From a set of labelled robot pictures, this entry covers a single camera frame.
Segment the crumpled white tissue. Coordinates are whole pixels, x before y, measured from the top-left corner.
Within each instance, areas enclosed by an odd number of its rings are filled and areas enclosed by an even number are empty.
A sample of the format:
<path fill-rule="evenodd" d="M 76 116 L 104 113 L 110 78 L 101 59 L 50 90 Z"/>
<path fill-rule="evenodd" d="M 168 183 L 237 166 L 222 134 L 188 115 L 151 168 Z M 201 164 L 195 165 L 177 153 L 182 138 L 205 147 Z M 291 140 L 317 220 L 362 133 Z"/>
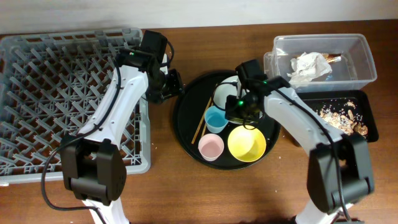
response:
<path fill-rule="evenodd" d="M 306 83 L 332 72 L 331 65 L 322 56 L 324 53 L 302 53 L 290 60 L 293 70 L 287 73 L 290 83 Z"/>

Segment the wooden chopstick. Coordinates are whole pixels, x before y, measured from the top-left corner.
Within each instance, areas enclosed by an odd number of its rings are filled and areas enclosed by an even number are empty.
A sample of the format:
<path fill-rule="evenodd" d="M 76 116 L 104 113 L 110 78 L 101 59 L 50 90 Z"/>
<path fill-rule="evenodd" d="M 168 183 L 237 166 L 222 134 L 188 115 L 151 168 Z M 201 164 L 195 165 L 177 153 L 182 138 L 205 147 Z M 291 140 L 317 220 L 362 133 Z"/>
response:
<path fill-rule="evenodd" d="M 218 86 L 218 84 L 215 85 L 215 89 L 213 90 L 213 93 L 212 93 L 212 95 L 211 95 L 212 100 L 213 100 L 213 95 L 214 95 L 214 92 L 216 91 L 216 87 L 217 87 L 217 86 Z M 205 122 L 204 122 L 204 120 L 203 120 L 204 112 L 203 112 L 203 114 L 202 114 L 202 117 L 201 117 L 201 120 L 200 120 L 199 125 L 198 125 L 198 127 L 197 127 L 197 130 L 195 131 L 195 135 L 194 135 L 194 137 L 193 137 L 193 139 L 192 139 L 192 141 L 191 141 L 191 144 L 194 144 L 194 143 L 195 143 L 195 141 L 197 140 L 198 135 L 201 135 L 201 132 L 202 132 L 203 127 L 204 127 L 204 124 L 205 124 Z"/>
<path fill-rule="evenodd" d="M 205 124 L 204 124 L 203 130 L 202 130 L 202 132 L 201 132 L 201 138 L 205 135 L 206 129 L 207 129 L 207 124 L 206 124 L 206 121 L 205 121 L 205 114 L 206 114 L 207 109 L 208 109 L 209 107 L 211 107 L 212 105 L 213 105 L 213 100 L 212 100 L 212 97 L 211 97 L 211 98 L 209 99 L 209 102 L 208 102 L 208 104 L 207 104 L 207 106 L 206 106 L 206 109 L 205 109 L 205 112 L 204 112 L 204 115 L 203 115 L 203 120 L 204 120 Z"/>

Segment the round black tray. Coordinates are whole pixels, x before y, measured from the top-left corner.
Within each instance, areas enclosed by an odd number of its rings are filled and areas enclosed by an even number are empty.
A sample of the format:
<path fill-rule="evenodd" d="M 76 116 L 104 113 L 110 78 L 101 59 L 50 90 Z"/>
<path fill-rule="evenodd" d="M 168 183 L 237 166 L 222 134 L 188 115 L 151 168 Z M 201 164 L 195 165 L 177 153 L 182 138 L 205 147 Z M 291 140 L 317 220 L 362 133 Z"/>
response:
<path fill-rule="evenodd" d="M 196 78 L 185 86 L 185 93 L 177 98 L 173 112 L 174 132 L 183 149 L 198 162 L 214 169 L 243 169 L 259 162 L 261 159 L 266 157 L 269 152 L 271 152 L 278 140 L 281 129 L 281 125 L 268 116 L 261 121 L 257 129 L 264 135 L 267 146 L 265 153 L 260 157 L 260 159 L 254 162 L 239 161 L 229 152 L 227 146 L 228 136 L 234 128 L 239 126 L 234 123 L 228 123 L 224 130 L 217 134 L 222 138 L 225 145 L 220 157 L 215 161 L 210 162 L 206 161 L 201 156 L 198 150 L 198 139 L 200 138 L 201 131 L 199 131 L 199 137 L 194 144 L 192 144 L 192 139 L 196 133 L 198 125 L 200 124 L 201 117 L 205 112 L 205 108 L 211 98 L 216 84 L 221 83 L 223 80 L 234 75 L 235 71 L 233 70 L 216 70 L 205 73 Z"/>

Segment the clear plastic bin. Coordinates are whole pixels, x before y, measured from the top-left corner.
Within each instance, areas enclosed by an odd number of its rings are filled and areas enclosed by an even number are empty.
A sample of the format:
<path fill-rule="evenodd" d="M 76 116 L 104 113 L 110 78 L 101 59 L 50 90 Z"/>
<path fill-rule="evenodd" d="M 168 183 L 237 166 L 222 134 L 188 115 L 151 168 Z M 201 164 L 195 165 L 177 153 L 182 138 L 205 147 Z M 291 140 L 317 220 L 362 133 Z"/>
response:
<path fill-rule="evenodd" d="M 270 78 L 286 79 L 298 93 L 359 90 L 377 79 L 362 34 L 277 36 L 264 55 L 264 70 Z"/>

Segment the pink plastic cup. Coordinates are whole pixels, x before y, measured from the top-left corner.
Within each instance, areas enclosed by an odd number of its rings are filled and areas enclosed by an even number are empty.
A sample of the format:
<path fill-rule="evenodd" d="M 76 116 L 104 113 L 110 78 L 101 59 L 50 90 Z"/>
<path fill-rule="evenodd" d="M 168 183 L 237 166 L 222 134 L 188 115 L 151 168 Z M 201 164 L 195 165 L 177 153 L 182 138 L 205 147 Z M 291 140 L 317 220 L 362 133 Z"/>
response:
<path fill-rule="evenodd" d="M 224 151 L 224 142 L 217 134 L 205 134 L 198 143 L 198 150 L 206 161 L 215 161 Z"/>

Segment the wooden chopstick left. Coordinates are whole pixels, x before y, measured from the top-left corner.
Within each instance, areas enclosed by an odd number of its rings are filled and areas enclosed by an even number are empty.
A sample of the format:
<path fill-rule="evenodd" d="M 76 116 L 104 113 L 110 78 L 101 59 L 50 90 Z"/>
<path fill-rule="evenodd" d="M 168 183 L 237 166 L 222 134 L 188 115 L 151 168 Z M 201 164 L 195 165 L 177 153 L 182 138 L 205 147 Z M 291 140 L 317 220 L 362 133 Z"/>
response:
<path fill-rule="evenodd" d="M 212 95 L 211 95 L 212 100 L 213 100 L 213 95 L 214 95 L 214 92 L 216 91 L 216 87 L 217 87 L 217 86 L 218 86 L 218 84 L 215 85 L 215 89 L 213 90 L 213 93 L 212 93 Z M 203 127 L 204 127 L 204 124 L 205 124 L 205 122 L 204 122 L 204 120 L 203 120 L 204 112 L 203 112 L 203 114 L 202 114 L 202 117 L 201 117 L 201 120 L 200 120 L 199 125 L 198 125 L 198 127 L 197 127 L 197 130 L 195 131 L 195 135 L 194 135 L 194 137 L 193 137 L 193 139 L 192 139 L 192 141 L 191 141 L 191 144 L 194 144 L 194 143 L 195 143 L 195 141 L 197 140 L 198 135 L 201 135 L 201 132 L 202 132 Z"/>

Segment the rectangular black tray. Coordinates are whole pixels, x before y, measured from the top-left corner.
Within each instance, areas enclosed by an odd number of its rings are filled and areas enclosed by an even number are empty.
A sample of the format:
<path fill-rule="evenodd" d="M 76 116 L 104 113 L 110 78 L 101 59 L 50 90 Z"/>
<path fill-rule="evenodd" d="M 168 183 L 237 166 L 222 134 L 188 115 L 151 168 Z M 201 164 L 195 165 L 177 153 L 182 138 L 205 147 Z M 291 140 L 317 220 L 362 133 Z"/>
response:
<path fill-rule="evenodd" d="M 343 103 L 347 100 L 353 101 L 358 107 L 355 112 L 363 115 L 363 121 L 368 127 L 368 135 L 364 138 L 367 142 L 376 142 L 379 139 L 379 133 L 371 110 L 371 105 L 365 92 L 361 90 L 324 91 L 299 93 L 298 96 L 316 113 L 321 110 L 324 105 L 332 105 L 339 110 L 342 109 Z"/>

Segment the grey plastic dishwasher rack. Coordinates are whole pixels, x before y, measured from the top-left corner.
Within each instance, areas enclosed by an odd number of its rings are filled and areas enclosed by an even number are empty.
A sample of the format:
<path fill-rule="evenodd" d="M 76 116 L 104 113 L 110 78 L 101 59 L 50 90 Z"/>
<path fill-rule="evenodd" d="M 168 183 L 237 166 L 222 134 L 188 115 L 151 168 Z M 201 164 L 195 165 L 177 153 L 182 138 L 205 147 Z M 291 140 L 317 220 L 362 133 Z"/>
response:
<path fill-rule="evenodd" d="M 142 39 L 138 28 L 1 39 L 1 183 L 61 180 L 63 136 L 91 118 L 113 76 L 113 59 Z"/>

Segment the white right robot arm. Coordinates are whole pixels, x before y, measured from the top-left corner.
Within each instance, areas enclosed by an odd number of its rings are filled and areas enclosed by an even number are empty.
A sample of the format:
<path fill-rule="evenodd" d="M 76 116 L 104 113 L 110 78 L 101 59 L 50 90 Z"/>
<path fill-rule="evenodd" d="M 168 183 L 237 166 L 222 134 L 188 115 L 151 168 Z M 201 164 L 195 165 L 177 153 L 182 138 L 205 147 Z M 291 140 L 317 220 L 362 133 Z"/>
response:
<path fill-rule="evenodd" d="M 268 116 L 283 126 L 309 156 L 307 191 L 310 201 L 293 223 L 356 223 L 350 206 L 374 192 L 368 143 L 360 134 L 347 135 L 322 119 L 282 77 L 267 78 L 259 62 L 235 68 L 238 93 L 226 100 L 226 118 L 242 125 Z"/>

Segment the brown snack wrapper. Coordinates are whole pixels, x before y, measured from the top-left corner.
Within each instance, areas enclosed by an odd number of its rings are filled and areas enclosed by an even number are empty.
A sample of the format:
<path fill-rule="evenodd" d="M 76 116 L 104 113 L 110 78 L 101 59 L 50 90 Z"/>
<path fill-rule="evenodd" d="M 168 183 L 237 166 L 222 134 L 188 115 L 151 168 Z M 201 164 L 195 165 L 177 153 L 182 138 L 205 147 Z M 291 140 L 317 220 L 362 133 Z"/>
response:
<path fill-rule="evenodd" d="M 322 54 L 328 63 L 336 63 L 342 60 L 341 54 Z"/>

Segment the rice and peanut shell scraps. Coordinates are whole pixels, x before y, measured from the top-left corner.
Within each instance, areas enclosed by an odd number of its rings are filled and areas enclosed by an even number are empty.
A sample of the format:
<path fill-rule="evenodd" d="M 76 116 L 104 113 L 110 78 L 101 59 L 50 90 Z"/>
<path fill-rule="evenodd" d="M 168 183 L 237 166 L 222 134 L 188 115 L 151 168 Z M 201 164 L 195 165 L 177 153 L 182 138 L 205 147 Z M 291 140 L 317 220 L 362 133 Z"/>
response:
<path fill-rule="evenodd" d="M 355 112 L 358 107 L 353 101 L 347 100 L 343 103 L 342 109 L 336 109 L 332 105 L 324 105 L 317 111 L 318 115 L 327 123 L 340 129 L 347 135 L 358 133 L 363 137 L 368 135 L 368 127 L 363 121 L 363 115 Z"/>

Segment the grey-white plate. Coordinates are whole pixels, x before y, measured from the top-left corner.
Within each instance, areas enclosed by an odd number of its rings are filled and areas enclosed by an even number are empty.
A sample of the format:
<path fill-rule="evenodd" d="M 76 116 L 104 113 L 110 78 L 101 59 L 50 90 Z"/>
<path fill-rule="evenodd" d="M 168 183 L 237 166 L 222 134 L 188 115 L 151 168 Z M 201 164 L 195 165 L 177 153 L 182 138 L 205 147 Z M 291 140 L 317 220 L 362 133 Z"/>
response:
<path fill-rule="evenodd" d="M 224 109 L 227 97 L 229 95 L 236 96 L 238 92 L 238 76 L 232 76 L 224 79 L 222 85 L 218 85 L 214 95 L 214 104 Z"/>

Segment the wooden chopstick right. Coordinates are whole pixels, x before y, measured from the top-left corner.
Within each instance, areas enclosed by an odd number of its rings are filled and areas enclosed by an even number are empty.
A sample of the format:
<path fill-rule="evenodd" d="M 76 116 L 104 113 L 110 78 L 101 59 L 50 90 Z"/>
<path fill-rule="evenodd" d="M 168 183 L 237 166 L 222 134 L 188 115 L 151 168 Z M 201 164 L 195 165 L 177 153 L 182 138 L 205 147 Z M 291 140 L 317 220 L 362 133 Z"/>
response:
<path fill-rule="evenodd" d="M 204 120 L 205 124 L 204 124 L 203 130 L 202 130 L 202 132 L 201 132 L 201 138 L 205 135 L 206 129 L 207 129 L 207 124 L 206 124 L 206 121 L 205 121 L 205 114 L 206 114 L 207 109 L 208 109 L 209 107 L 211 107 L 212 105 L 213 105 L 213 100 L 212 100 L 212 97 L 211 97 L 211 98 L 209 99 L 209 102 L 208 102 L 208 104 L 207 104 L 207 106 L 206 106 L 206 109 L 205 109 L 205 112 L 204 112 L 204 115 L 203 115 L 203 120 Z"/>

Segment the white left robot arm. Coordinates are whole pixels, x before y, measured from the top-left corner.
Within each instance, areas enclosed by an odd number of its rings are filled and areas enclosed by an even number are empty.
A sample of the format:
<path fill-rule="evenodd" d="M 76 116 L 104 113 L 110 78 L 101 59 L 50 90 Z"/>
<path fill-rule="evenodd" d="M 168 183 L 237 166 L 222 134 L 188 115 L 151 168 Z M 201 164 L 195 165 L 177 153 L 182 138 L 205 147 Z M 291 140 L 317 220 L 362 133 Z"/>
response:
<path fill-rule="evenodd" d="M 63 183 L 83 202 L 95 223 L 128 223 L 121 202 L 127 170 L 119 152 L 121 138 L 141 98 L 161 104 L 181 95 L 180 74 L 165 53 L 171 43 L 147 30 L 139 46 L 121 49 L 113 60 L 110 86 L 93 116 L 76 135 L 67 134 L 51 153 L 61 157 Z"/>

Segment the yellow bowl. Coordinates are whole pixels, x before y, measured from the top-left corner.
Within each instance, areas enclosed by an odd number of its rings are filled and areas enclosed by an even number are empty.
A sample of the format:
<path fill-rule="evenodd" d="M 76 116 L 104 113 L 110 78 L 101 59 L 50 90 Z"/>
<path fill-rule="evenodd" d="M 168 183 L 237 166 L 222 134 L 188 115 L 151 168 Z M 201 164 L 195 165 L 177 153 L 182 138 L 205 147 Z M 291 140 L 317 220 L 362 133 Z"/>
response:
<path fill-rule="evenodd" d="M 227 140 L 231 155 L 241 162 L 255 162 L 266 152 L 267 141 L 263 133 L 253 126 L 234 128 Z"/>

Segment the blue plastic cup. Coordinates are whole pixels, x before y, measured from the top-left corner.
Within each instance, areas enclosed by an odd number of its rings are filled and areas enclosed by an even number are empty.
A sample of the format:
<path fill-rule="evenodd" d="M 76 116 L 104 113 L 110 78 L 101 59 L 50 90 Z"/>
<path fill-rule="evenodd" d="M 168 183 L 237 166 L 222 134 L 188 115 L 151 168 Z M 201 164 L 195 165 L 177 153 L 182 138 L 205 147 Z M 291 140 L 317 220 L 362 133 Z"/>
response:
<path fill-rule="evenodd" d="M 224 130 L 228 124 L 225 114 L 225 111 L 218 109 L 216 106 L 211 106 L 206 110 L 205 123 L 209 132 L 218 134 Z"/>

